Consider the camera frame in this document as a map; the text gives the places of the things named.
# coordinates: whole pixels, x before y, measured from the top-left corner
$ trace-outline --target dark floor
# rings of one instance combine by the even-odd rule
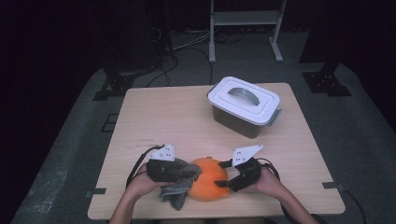
[[[364,91],[358,77],[340,64],[335,72],[351,96],[330,97],[312,93],[303,72],[318,71],[321,63],[299,63],[307,33],[282,32],[278,39],[284,57],[277,63],[268,43],[271,33],[236,35],[231,45],[217,45],[217,61],[209,64],[204,42],[194,49],[176,52],[177,66],[167,72],[171,86],[209,85],[234,76],[252,83],[287,82],[291,85],[318,148],[335,182],[343,184],[357,198],[368,223],[392,223],[396,219],[396,135]],[[197,35],[175,34],[179,46]],[[164,59],[163,69],[176,64]],[[156,70],[136,79],[134,88],[146,87],[161,74]],[[13,223],[105,223],[89,220],[91,199],[111,133],[101,132],[106,118],[118,113],[122,97],[93,101],[106,80],[103,70],[92,78],[78,97],[67,121],[43,164],[35,183],[14,217]],[[160,76],[150,87],[168,85]],[[362,223],[359,207],[344,192],[342,215],[324,217],[328,223]],[[274,217],[277,223],[289,223]]]

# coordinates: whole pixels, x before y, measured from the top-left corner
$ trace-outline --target stuffed toy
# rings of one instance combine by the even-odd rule
[[[200,158],[192,161],[201,169],[198,179],[192,183],[188,194],[195,200],[210,202],[220,198],[227,197],[230,194],[229,188],[221,188],[215,184],[215,181],[228,181],[227,172],[219,166],[219,162],[211,157]]]

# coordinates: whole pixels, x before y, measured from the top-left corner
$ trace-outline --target person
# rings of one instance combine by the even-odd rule
[[[134,205],[137,200],[140,199],[140,197],[152,192],[157,187],[172,184],[152,181],[147,175],[146,170],[147,164],[144,163],[142,166],[140,166],[136,172],[137,175],[122,194],[120,201],[114,210],[111,219],[109,220],[109,224],[130,223],[132,214],[134,212]],[[260,179],[255,184],[247,187],[247,189],[253,189],[265,195],[276,198],[288,211],[289,215],[298,223],[318,224],[317,221],[304,208],[304,206],[298,201],[298,199],[275,177],[272,171],[268,168],[262,168],[262,176]]]

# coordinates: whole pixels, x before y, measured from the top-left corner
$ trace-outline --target container lid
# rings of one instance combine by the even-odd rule
[[[208,94],[213,106],[255,125],[265,125],[280,103],[275,93],[236,77],[225,77]]]

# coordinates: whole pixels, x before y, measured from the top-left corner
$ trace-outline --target lid handle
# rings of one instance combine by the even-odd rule
[[[243,95],[247,97],[250,100],[250,102],[253,103],[254,105],[260,104],[259,98],[253,92],[248,91],[247,89],[235,87],[230,89],[228,93],[231,95]]]

